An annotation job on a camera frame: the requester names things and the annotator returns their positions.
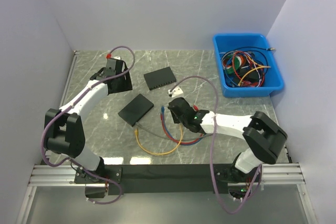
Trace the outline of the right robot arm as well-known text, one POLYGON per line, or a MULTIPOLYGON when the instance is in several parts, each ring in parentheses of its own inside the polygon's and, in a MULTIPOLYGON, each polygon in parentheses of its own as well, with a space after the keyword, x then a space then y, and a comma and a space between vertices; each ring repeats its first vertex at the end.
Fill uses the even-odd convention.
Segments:
POLYGON ((230 169, 232 178, 245 180, 261 163, 275 164, 287 140, 287 133, 265 113, 234 116, 192 108, 184 98, 172 100, 168 109, 174 123, 182 123, 193 133, 228 135, 244 139, 248 149, 240 153, 230 169))

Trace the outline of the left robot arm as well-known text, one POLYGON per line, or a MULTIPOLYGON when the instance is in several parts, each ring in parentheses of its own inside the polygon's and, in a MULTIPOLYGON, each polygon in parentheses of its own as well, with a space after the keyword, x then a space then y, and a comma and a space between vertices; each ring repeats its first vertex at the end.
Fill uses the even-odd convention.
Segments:
POLYGON ((47 111, 42 150, 66 155, 87 170, 92 182, 103 181, 106 175, 103 158, 86 147, 82 122, 103 98, 130 90, 132 83, 126 62, 119 57, 108 58, 106 66, 91 76, 70 102, 47 111))

